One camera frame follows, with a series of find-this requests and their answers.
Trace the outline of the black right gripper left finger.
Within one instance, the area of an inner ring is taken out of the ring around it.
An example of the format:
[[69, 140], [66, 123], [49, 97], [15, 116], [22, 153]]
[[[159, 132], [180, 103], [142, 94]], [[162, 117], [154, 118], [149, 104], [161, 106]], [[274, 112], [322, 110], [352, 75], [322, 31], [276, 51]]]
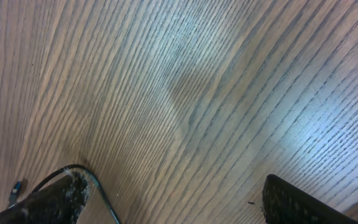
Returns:
[[88, 180], [74, 172], [0, 213], [0, 224], [74, 224], [90, 196]]

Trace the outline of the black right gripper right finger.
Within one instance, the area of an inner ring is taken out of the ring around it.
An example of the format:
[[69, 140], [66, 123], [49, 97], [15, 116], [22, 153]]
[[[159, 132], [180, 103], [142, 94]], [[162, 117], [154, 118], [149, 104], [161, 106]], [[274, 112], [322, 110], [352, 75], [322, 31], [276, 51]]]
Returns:
[[274, 174], [265, 180], [262, 208], [268, 224], [356, 223]]

